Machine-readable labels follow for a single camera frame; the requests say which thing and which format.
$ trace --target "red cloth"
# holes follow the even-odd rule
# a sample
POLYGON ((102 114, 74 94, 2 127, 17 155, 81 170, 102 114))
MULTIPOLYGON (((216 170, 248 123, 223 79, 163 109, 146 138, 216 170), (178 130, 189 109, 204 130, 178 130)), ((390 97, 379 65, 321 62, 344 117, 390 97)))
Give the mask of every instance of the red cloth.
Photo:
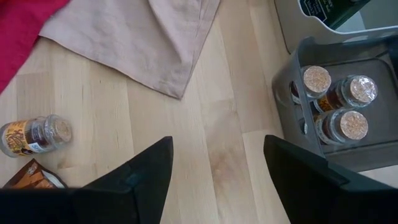
POLYGON ((24 64, 44 22, 69 0, 0 0, 0 93, 24 64))

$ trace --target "spice jar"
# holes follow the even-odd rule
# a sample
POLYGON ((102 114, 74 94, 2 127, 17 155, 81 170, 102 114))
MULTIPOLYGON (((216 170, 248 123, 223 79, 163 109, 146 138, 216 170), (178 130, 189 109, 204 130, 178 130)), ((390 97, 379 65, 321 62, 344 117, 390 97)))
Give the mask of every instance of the spice jar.
POLYGON ((68 121, 57 115, 5 124, 0 128, 0 149, 10 157, 60 149, 72 138, 68 121))
POLYGON ((377 85, 365 75, 350 75, 337 81, 325 96, 314 101, 319 112, 339 108, 362 108, 377 97, 377 85))
POLYGON ((342 146, 356 143, 368 133, 368 121, 359 112, 340 109, 314 117, 322 144, 342 146))
MULTIPOLYGON (((329 89, 331 78, 329 72, 319 66, 308 67, 303 74, 305 94, 309 101, 322 97, 329 89)), ((293 102, 301 104, 295 84, 290 86, 293 102)))

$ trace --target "light wood floor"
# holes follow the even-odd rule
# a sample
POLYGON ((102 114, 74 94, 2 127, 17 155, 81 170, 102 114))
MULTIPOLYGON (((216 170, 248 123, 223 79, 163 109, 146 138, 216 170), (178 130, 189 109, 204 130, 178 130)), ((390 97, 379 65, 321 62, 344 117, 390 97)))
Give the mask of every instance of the light wood floor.
MULTIPOLYGON (((281 136, 271 79, 287 57, 273 0, 222 0, 181 101, 40 39, 0 95, 0 123, 69 119, 73 143, 35 156, 69 186, 171 135, 162 223, 288 223, 262 153, 266 134, 281 136)), ((30 159, 0 154, 0 185, 30 159)))

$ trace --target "food packet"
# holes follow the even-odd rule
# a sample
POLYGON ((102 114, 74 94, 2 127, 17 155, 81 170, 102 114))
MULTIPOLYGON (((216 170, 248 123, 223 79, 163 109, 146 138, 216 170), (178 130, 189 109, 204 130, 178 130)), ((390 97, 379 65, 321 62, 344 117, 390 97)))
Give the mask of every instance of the food packet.
POLYGON ((57 189, 67 185, 59 176, 47 170, 35 159, 28 162, 9 180, 5 189, 57 189))

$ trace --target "cork lid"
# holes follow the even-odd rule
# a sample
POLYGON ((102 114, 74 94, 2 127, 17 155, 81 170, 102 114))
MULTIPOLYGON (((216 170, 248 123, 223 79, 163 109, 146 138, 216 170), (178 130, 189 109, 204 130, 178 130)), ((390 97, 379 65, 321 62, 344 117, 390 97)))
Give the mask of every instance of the cork lid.
POLYGON ((69 125, 69 122, 62 119, 62 118, 57 118, 54 122, 54 130, 60 139, 64 142, 68 142, 72 138, 72 129, 69 125))
POLYGON ((346 112, 340 120, 343 134, 350 139, 360 140, 368 133, 368 121, 359 112, 346 112))
POLYGON ((311 66, 304 72, 304 85, 315 93, 323 93, 329 89, 331 78, 329 72, 319 66, 311 66))
POLYGON ((349 84, 349 90, 362 103, 370 103, 377 97, 377 85, 365 75, 356 75, 349 84))

